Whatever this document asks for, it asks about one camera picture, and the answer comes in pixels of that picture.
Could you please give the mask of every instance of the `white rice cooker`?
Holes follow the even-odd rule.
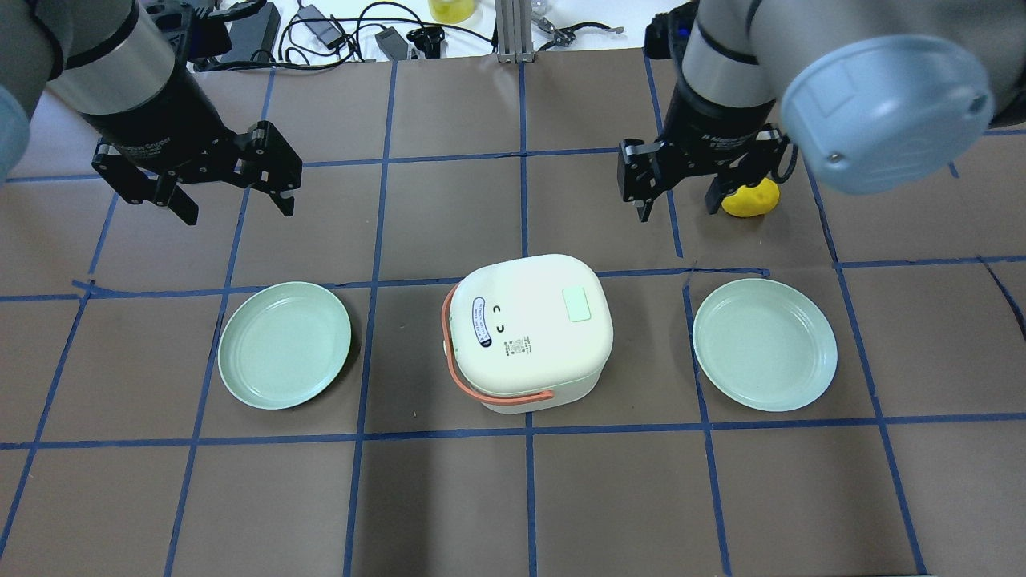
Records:
[[[594,388],[613,349],[602,285],[565,255],[472,272],[445,298],[442,334],[457,385],[505,414],[578,400]]]

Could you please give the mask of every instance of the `qr code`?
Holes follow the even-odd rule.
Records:
[[[506,356],[530,352],[530,337],[506,341]]]

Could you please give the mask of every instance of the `yellow object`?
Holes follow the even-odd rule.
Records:
[[[474,0],[428,0],[431,17],[442,24],[458,24],[474,13]]]
[[[723,210],[732,217],[748,218],[765,215],[780,202],[780,187],[770,179],[754,187],[743,186],[723,199]]]

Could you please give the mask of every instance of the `plate rim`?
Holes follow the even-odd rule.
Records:
[[[330,375],[326,375],[327,378],[323,379],[323,382],[317,383],[316,386],[310,387],[309,390],[307,390],[306,392],[304,392],[304,394],[299,395],[297,397],[297,398],[299,398],[299,400],[297,400],[294,402],[291,401],[291,400],[289,400],[286,403],[267,402],[267,403],[264,403],[264,405],[254,405],[254,403],[250,402],[249,400],[244,399],[241,396],[239,396],[239,394],[236,393],[236,391],[234,390],[233,385],[230,384],[228,377],[226,376],[226,370],[225,370],[224,364],[222,362],[222,359],[224,358],[223,350],[224,350],[224,347],[225,347],[225,343],[230,342],[230,341],[231,342],[235,341],[235,339],[231,338],[231,333],[229,332],[229,330],[232,326],[232,321],[236,319],[236,317],[239,315],[240,312],[242,312],[244,309],[246,309],[247,305],[250,305],[250,303],[254,299],[256,299],[261,295],[264,295],[265,293],[281,292],[281,291],[287,290],[290,286],[314,286],[314,287],[318,288],[319,291],[321,291],[323,293],[326,293],[327,295],[329,295],[331,297],[331,300],[338,305],[339,309],[342,311],[342,316],[345,319],[345,323],[349,326],[349,331],[346,333],[346,341],[347,341],[347,346],[345,347],[346,348],[346,354],[343,355],[342,358],[341,358],[341,360],[338,362],[338,366],[339,366],[338,369],[336,369],[334,368],[334,363],[332,363],[332,366],[331,366],[332,368],[329,371]],[[277,284],[272,284],[272,285],[270,285],[270,286],[268,286],[266,288],[262,288],[261,291],[258,291],[256,293],[253,293],[252,295],[250,295],[249,298],[247,298],[241,305],[239,305],[239,308],[235,309],[235,312],[232,313],[232,316],[230,316],[228,318],[228,322],[225,323],[225,328],[224,328],[224,330],[222,330],[221,337],[218,340],[218,373],[221,375],[221,381],[222,381],[222,383],[225,384],[225,388],[228,389],[228,392],[231,393],[231,395],[234,396],[239,401],[241,401],[241,402],[243,402],[243,403],[245,403],[245,405],[247,405],[249,407],[252,407],[254,409],[264,409],[264,410],[269,410],[269,411],[277,411],[277,410],[281,410],[281,409],[289,409],[289,408],[292,408],[292,407],[297,407],[299,405],[303,405],[304,402],[306,402],[306,401],[310,400],[311,398],[317,396],[318,394],[320,394],[321,392],[323,392],[323,390],[325,388],[327,388],[327,386],[329,384],[331,384],[331,381],[334,380],[334,378],[342,371],[342,368],[346,364],[346,360],[349,359],[349,354],[351,352],[350,349],[352,348],[352,345],[353,345],[353,321],[352,321],[352,318],[349,315],[349,309],[346,308],[346,305],[342,302],[342,300],[338,296],[336,296],[333,293],[331,293],[327,288],[321,286],[320,284],[316,284],[316,283],[313,283],[313,282],[307,282],[307,281],[304,281],[304,280],[289,280],[289,281],[286,281],[286,282],[279,282]]]
[[[816,390],[816,395],[813,396],[812,398],[808,398],[807,400],[804,400],[805,397],[803,396],[801,398],[802,401],[800,403],[797,403],[797,405],[795,402],[791,402],[791,403],[787,403],[785,406],[773,406],[772,408],[768,408],[770,406],[767,406],[766,403],[762,403],[762,402],[759,402],[757,400],[753,400],[751,398],[746,398],[746,397],[742,396],[739,392],[737,392],[736,390],[734,390],[734,388],[716,382],[716,379],[713,378],[713,376],[710,375],[709,372],[706,370],[706,363],[703,362],[703,360],[702,360],[702,357],[703,357],[703,353],[701,352],[702,347],[699,344],[701,342],[701,338],[698,336],[699,335],[699,329],[700,329],[699,320],[702,317],[703,308],[705,308],[707,306],[707,304],[708,304],[709,308],[706,309],[706,310],[715,310],[715,309],[717,309],[717,305],[719,305],[721,302],[723,302],[722,295],[720,295],[718,299],[714,298],[714,297],[717,297],[717,293],[728,292],[728,291],[731,291],[731,288],[728,288],[728,287],[731,287],[732,285],[735,285],[734,290],[737,290],[737,286],[736,286],[737,284],[752,283],[752,282],[757,282],[757,283],[773,283],[775,285],[781,286],[784,290],[790,292],[792,295],[797,296],[799,304],[804,305],[802,307],[803,312],[806,315],[815,314],[815,315],[819,316],[826,323],[827,329],[829,329],[829,331],[825,334],[825,335],[829,336],[829,339],[830,339],[829,343],[825,343],[825,344],[827,344],[827,346],[829,347],[829,349],[831,351],[831,354],[830,354],[830,358],[831,358],[830,364],[831,364],[831,367],[830,367],[830,370],[826,372],[826,374],[829,375],[829,378],[824,379],[825,382],[824,382],[822,388],[819,387],[819,386],[814,387],[814,389]],[[815,334],[813,334],[812,332],[810,332],[810,335],[813,337],[814,341],[816,341],[816,342],[820,342],[821,341],[821,339],[817,338],[815,336]],[[695,318],[694,318],[694,321],[693,321],[693,331],[692,331],[692,344],[693,344],[693,347],[695,349],[695,358],[698,361],[699,367],[702,369],[702,372],[709,379],[709,382],[711,382],[713,384],[713,386],[715,386],[720,392],[722,392],[723,394],[725,394],[726,396],[728,396],[729,398],[732,398],[736,402],[739,402],[739,403],[741,403],[741,405],[743,405],[745,407],[748,407],[750,409],[755,409],[755,410],[758,410],[758,411],[765,411],[765,412],[770,412],[770,413],[785,413],[785,412],[788,412],[788,411],[796,411],[796,410],[801,409],[803,407],[807,407],[808,405],[813,403],[818,398],[820,398],[821,396],[823,396],[823,393],[825,393],[826,390],[828,388],[830,388],[830,385],[833,383],[833,379],[834,379],[834,377],[837,374],[837,361],[838,361],[838,356],[839,356],[838,351],[837,351],[837,336],[834,333],[833,325],[830,324],[830,319],[828,319],[826,317],[826,314],[823,313],[823,310],[820,309],[819,305],[817,305],[812,299],[810,299],[807,296],[805,296],[801,291],[798,291],[794,286],[791,286],[789,284],[785,284],[785,283],[780,282],[778,280],[773,280],[771,278],[739,278],[737,280],[732,280],[731,282],[727,282],[725,284],[721,284],[720,286],[717,286],[712,293],[709,294],[708,297],[705,298],[705,300],[702,301],[702,304],[699,305],[698,310],[696,310],[696,312],[695,312]]]

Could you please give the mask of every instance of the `label sticker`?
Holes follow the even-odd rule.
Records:
[[[482,347],[491,346],[491,335],[488,335],[488,325],[484,322],[484,299],[477,297],[474,299],[473,310],[471,311],[471,318],[474,321],[474,335],[477,336],[477,342],[481,344]]]
[[[506,345],[506,356],[513,356],[514,354],[527,354],[530,352],[530,337],[506,341],[503,344]]]

